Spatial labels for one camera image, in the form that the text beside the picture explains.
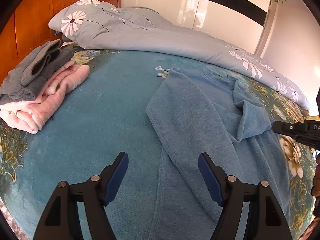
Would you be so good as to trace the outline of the light blue floral duvet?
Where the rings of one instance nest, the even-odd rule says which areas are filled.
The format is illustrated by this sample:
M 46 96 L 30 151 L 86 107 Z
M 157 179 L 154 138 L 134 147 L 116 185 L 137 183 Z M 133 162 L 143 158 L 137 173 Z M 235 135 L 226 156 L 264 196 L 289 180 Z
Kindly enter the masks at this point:
M 176 26 L 149 8 L 117 8 L 108 2 L 79 0 L 55 14 L 48 27 L 84 49 L 165 53 L 226 68 L 310 108 L 298 86 L 263 59 L 208 34 Z

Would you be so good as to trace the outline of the pink folded blanket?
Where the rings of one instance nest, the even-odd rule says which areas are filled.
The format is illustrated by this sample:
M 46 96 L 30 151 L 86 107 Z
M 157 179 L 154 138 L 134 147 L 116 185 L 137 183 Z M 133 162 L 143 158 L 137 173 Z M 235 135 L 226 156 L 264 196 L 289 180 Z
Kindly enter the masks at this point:
M 81 85 L 88 76 L 88 65 L 69 61 L 53 74 L 34 101 L 2 105 L 1 119 L 11 128 L 36 134 L 60 107 L 66 94 Z

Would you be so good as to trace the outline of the white wardrobe with black stripe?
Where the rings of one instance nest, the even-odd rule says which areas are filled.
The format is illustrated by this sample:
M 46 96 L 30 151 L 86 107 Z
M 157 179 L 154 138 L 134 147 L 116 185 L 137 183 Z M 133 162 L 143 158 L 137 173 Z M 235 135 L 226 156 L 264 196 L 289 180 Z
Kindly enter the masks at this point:
M 121 0 L 124 7 L 147 7 L 166 20 L 255 52 L 270 0 Z

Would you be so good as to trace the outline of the wooden room door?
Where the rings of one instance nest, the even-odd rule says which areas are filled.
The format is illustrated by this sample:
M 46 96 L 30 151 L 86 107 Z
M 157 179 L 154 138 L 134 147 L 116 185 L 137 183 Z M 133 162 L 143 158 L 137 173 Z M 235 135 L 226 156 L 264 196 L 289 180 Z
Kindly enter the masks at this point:
M 260 40 L 254 52 L 254 54 L 260 58 L 264 57 L 264 54 L 272 37 L 272 33 L 274 31 L 274 26 L 276 24 L 278 16 L 278 8 L 279 5 L 277 3 L 271 2 L 263 27 L 263 31 L 260 35 Z

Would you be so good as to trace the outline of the teal floral bed blanket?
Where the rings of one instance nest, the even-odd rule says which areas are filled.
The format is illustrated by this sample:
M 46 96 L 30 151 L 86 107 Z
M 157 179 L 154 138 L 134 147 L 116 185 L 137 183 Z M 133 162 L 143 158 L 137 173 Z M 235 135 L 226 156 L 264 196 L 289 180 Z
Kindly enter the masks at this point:
M 298 122 L 307 113 L 292 100 L 242 74 L 185 57 L 146 51 L 82 50 L 75 60 L 89 77 L 66 95 L 36 134 L 1 123 L 1 198 L 17 225 L 34 236 L 45 205 L 61 180 L 80 183 L 119 152 L 129 168 L 106 213 L 117 239 L 209 239 L 221 208 L 206 211 L 189 189 L 146 114 L 163 82 L 163 69 L 208 69 L 232 76 L 270 118 Z

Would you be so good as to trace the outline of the blue knit sweater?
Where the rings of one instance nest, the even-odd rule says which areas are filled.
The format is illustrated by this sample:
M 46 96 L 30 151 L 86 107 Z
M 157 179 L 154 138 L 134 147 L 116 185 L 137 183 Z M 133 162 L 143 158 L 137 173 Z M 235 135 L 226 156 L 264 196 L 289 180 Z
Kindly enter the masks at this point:
M 221 207 L 199 171 L 215 165 L 245 183 L 268 181 L 286 217 L 290 182 L 285 154 L 265 107 L 231 76 L 174 68 L 146 107 L 162 144 L 149 239 L 210 239 Z

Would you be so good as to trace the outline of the grey folded garment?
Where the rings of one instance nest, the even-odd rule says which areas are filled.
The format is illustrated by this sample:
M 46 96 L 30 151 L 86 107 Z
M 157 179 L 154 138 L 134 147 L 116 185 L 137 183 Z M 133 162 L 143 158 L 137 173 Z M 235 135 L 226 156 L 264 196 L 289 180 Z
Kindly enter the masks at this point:
M 34 101 L 46 82 L 74 55 L 72 47 L 60 48 L 53 40 L 35 48 L 16 68 L 8 72 L 1 84 L 1 105 Z

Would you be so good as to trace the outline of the orange wooden headboard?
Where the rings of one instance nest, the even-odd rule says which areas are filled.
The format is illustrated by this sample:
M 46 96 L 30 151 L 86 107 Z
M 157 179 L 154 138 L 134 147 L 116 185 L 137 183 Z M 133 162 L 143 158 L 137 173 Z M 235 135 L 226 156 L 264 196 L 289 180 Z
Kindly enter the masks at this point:
M 49 29 L 50 19 L 79 0 L 23 0 L 1 33 L 1 80 L 34 48 L 61 38 Z M 99 0 L 119 7 L 121 0 Z

